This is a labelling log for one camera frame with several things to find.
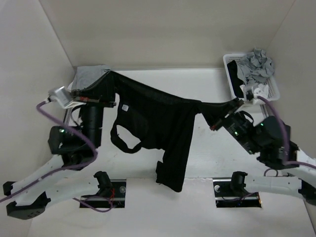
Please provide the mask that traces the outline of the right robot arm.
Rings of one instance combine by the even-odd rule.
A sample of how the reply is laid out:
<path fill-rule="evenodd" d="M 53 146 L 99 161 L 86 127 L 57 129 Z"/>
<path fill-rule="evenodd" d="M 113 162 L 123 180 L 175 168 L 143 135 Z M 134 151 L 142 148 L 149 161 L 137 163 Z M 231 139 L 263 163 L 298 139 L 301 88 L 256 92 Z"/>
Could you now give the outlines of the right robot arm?
<path fill-rule="evenodd" d="M 276 174 L 251 176 L 235 171 L 230 180 L 223 180 L 222 186 L 216 179 L 213 186 L 216 206 L 244 207 L 246 201 L 259 202 L 260 192 L 292 196 L 315 205 L 316 160 L 290 140 L 291 128 L 273 105 L 261 96 L 259 99 L 273 114 L 257 125 L 248 112 L 239 109 L 243 102 L 234 99 L 234 108 L 220 116 L 210 129 L 225 128 L 250 155 L 258 154 L 257 160 Z"/>

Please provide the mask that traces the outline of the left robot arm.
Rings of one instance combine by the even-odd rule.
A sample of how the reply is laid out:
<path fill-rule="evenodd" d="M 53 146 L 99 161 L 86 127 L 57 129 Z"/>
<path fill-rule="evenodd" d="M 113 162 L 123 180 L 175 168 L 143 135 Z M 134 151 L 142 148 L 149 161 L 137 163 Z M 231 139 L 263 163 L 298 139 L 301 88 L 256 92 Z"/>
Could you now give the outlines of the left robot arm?
<path fill-rule="evenodd" d="M 68 126 L 43 110 L 44 105 L 55 101 L 64 109 L 79 109 L 81 124 Z M 68 199 L 90 207 L 86 200 L 80 200 L 81 196 L 86 196 L 87 200 L 103 198 L 109 203 L 108 209 L 113 208 L 115 190 L 105 171 L 98 171 L 72 186 L 58 185 L 57 182 L 95 162 L 96 149 L 101 145 L 103 110 L 114 106 L 113 100 L 76 102 L 56 95 L 37 104 L 37 111 L 56 123 L 48 140 L 52 158 L 24 180 L 4 183 L 3 200 L 11 200 L 6 205 L 9 217 L 30 220 L 48 207 Z"/>

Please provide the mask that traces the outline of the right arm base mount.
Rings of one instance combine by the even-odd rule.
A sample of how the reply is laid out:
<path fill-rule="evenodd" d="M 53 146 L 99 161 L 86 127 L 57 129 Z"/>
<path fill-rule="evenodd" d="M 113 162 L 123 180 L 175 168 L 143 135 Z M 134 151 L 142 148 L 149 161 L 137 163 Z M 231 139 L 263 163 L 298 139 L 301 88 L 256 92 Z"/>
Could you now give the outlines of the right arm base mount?
<path fill-rule="evenodd" d="M 217 208 L 261 208 L 259 193 L 233 191 L 230 178 L 214 178 L 213 190 Z"/>

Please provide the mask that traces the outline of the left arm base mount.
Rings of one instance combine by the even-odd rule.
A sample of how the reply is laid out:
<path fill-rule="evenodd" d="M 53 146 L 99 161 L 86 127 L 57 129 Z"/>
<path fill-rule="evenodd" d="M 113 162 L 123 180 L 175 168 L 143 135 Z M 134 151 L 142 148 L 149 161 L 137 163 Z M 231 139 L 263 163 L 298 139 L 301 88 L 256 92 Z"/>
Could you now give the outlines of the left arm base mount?
<path fill-rule="evenodd" d="M 126 179 L 112 180 L 113 188 L 107 192 L 108 198 L 113 208 L 125 208 L 125 195 L 126 195 Z M 92 197 L 92 195 L 85 195 L 80 197 L 80 201 L 98 210 L 106 210 L 111 208 L 111 204 L 102 197 Z"/>

